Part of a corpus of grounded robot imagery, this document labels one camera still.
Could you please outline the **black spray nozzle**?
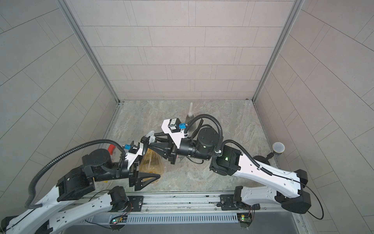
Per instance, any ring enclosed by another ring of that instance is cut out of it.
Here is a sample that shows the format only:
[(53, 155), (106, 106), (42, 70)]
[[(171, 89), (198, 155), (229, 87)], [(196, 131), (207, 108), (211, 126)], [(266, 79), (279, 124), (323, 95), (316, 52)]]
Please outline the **black spray nozzle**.
[(145, 136), (143, 136), (141, 138), (141, 143), (143, 143), (144, 145), (148, 145), (150, 143), (154, 143), (156, 142), (156, 137), (155, 137), (155, 131), (154, 130), (151, 130), (150, 132), (148, 132)]

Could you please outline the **orange translucent spray bottle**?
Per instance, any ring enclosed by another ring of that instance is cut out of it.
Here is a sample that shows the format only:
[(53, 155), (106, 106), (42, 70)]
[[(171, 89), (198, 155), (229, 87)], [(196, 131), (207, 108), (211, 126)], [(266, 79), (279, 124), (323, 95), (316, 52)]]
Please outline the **orange translucent spray bottle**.
[(148, 149), (140, 163), (140, 172), (163, 175), (164, 167), (162, 157), (155, 151)]

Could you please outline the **clear grey spray bottle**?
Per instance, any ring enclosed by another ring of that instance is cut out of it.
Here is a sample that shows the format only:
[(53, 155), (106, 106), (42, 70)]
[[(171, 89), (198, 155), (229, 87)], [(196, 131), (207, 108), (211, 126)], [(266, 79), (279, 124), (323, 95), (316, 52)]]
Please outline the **clear grey spray bottle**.
[(192, 121), (195, 118), (194, 115), (187, 115), (185, 123), (188, 124), (190, 121)]

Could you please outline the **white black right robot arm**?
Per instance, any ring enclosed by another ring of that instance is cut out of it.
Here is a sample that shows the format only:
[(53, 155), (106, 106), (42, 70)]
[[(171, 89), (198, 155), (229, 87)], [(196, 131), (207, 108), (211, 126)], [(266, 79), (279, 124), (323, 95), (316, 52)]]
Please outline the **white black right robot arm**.
[(204, 124), (195, 130), (197, 139), (187, 136), (184, 130), (170, 129), (161, 133), (149, 132), (149, 148), (163, 158), (175, 163), (177, 157), (210, 161), (210, 171), (222, 176), (237, 176), (256, 181), (262, 185), (258, 192), (238, 186), (235, 198), (246, 205), (275, 203), (287, 211), (304, 214), (311, 207), (311, 196), (304, 189), (308, 176), (304, 170), (288, 172), (274, 168), (258, 157), (252, 157), (239, 143), (225, 140), (221, 145), (221, 155), (215, 152), (219, 143), (219, 133)]

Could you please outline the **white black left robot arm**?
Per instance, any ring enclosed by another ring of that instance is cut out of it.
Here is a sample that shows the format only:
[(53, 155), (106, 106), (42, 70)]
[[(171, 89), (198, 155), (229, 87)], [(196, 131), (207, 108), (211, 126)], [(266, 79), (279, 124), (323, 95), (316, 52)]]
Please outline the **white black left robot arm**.
[(136, 191), (160, 178), (158, 174), (128, 171), (128, 161), (113, 162), (110, 152), (97, 149), (82, 158), (83, 165), (72, 169), (38, 203), (28, 205), (26, 212), (2, 220), (5, 234), (55, 234), (102, 212), (122, 212), (132, 203), (122, 186), (116, 186), (98, 198), (75, 208), (65, 207), (95, 190), (95, 181), (128, 178)]

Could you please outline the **red spray nozzle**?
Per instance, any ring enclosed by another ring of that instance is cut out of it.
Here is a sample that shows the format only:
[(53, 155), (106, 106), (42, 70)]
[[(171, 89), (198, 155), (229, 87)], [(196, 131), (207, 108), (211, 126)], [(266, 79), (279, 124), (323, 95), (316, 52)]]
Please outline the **red spray nozzle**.
[(116, 147), (113, 144), (110, 144), (110, 146), (108, 147), (108, 151), (109, 151), (110, 155), (113, 155), (115, 149), (116, 149)]

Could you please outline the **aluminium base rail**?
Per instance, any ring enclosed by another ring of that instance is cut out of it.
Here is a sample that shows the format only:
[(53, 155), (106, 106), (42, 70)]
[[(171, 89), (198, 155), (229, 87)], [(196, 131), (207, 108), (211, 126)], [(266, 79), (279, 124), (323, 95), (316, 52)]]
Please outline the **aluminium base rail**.
[(259, 215), (297, 217), (271, 200), (275, 191), (240, 187), (216, 192), (129, 193), (131, 211), (99, 212), (74, 225), (93, 225), (119, 230), (126, 225), (238, 223), (248, 227)]

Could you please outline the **aluminium corner frame post left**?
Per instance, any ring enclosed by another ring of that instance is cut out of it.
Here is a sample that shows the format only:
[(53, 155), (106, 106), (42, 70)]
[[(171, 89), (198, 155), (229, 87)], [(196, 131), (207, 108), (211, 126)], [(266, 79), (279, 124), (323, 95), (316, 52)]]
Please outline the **aluminium corner frame post left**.
[(77, 20), (73, 16), (72, 11), (70, 10), (68, 4), (64, 0), (56, 0), (56, 3), (58, 4), (59, 8), (62, 11), (63, 16), (69, 23), (71, 29), (73, 30), (74, 34), (76, 35), (79, 43), (81, 44), (83, 50), (85, 51), (88, 59), (90, 60), (91, 64), (93, 65), (94, 69), (100, 76), (100, 78), (103, 80), (104, 84), (110, 91), (111, 95), (115, 99), (117, 104), (120, 104), (120, 99), (118, 98), (118, 95), (116, 94), (113, 86), (111, 85), (108, 77), (106, 76), (104, 70), (102, 69), (102, 66), (99, 64), (99, 60), (97, 59), (96, 55), (94, 54), (91, 46), (89, 45), (87, 39), (85, 38), (83, 31), (81, 30)]

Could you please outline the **aluminium corner frame post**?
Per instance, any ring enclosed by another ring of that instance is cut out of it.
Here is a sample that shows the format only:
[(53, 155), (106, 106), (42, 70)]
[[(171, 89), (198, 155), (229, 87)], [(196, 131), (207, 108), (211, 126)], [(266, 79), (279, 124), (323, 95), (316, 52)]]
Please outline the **aluminium corner frame post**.
[(274, 50), (271, 54), (269, 62), (267, 64), (267, 66), (265, 68), (265, 71), (263, 73), (263, 76), (262, 76), (262, 78), (259, 82), (259, 86), (256, 89), (256, 92), (253, 96), (253, 99), (252, 99), (253, 103), (255, 103), (257, 101), (257, 99), (259, 98), (259, 96), (261, 94), (261, 91), (262, 91), (262, 89), (265, 85), (265, 82), (270, 75), (271, 69), (273, 68), (273, 66), (274, 66), (274, 64), (277, 60), (277, 57), (280, 54), (280, 51), (281, 51), (281, 49), (282, 49), (290, 31), (291, 31), (291, 28), (292, 28), (292, 26), (293, 26), (293, 24), (294, 24), (294, 22), (295, 22), (295, 20), (298, 16), (300, 10), (301, 10), (301, 8), (302, 8), (303, 3), (304, 3), (303, 0), (294, 1), (293, 5), (292, 5), (292, 8), (291, 8), (291, 11), (290, 11), (290, 13), (289, 13), (289, 15), (286, 19), (286, 22), (284, 24), (284, 27), (281, 31), (281, 34), (280, 34), (280, 36), (277, 40), (276, 46), (275, 46), (275, 48), (274, 48)]
[(100, 78), (103, 80), (104, 84), (110, 91), (111, 95), (115, 99), (117, 104), (120, 104), (120, 99), (118, 98), (118, 95), (116, 94), (113, 86), (111, 85), (108, 77), (106, 76), (104, 70), (102, 69), (102, 66), (99, 64), (99, 60), (97, 59), (96, 55), (94, 54), (91, 46), (89, 45), (87, 39), (85, 38), (83, 31), (81, 30), (77, 20), (73, 16), (72, 11), (70, 10), (68, 4), (64, 0), (56, 0), (56, 3), (58, 4), (59, 8), (62, 11), (63, 16), (69, 23), (71, 29), (73, 30), (74, 34), (76, 35), (79, 43), (81, 44), (83, 50), (85, 51), (88, 59), (90, 60), (91, 64), (93, 65), (94, 69), (100, 76)]

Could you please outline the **aluminium corner frame post right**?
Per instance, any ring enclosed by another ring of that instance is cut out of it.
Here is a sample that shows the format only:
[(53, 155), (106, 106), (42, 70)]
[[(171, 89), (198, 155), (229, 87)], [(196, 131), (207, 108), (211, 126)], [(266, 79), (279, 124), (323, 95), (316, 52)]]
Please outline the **aluminium corner frame post right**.
[(289, 13), (289, 15), (286, 19), (286, 22), (284, 24), (284, 27), (281, 31), (281, 34), (280, 34), (280, 36), (277, 40), (276, 46), (275, 46), (275, 48), (274, 48), (274, 50), (271, 54), (269, 62), (267, 64), (267, 66), (265, 68), (265, 71), (263, 73), (263, 76), (262, 76), (262, 78), (259, 82), (259, 86), (256, 89), (256, 92), (253, 96), (253, 99), (252, 99), (253, 103), (255, 103), (257, 101), (257, 99), (259, 98), (259, 96), (261, 94), (261, 91), (262, 91), (262, 89), (265, 85), (265, 82), (270, 75), (271, 69), (273, 68), (273, 66), (274, 66), (274, 64), (277, 60), (277, 57), (280, 54), (280, 51), (281, 51), (281, 49), (282, 49), (290, 31), (291, 31), (291, 28), (292, 28), (292, 26), (293, 26), (293, 24), (294, 24), (294, 22), (295, 22), (295, 20), (298, 16), (300, 10), (301, 10), (301, 8), (302, 8), (303, 3), (304, 3), (303, 0), (294, 1), (293, 5), (292, 5), (292, 8), (291, 8), (291, 11), (290, 11), (290, 13)]

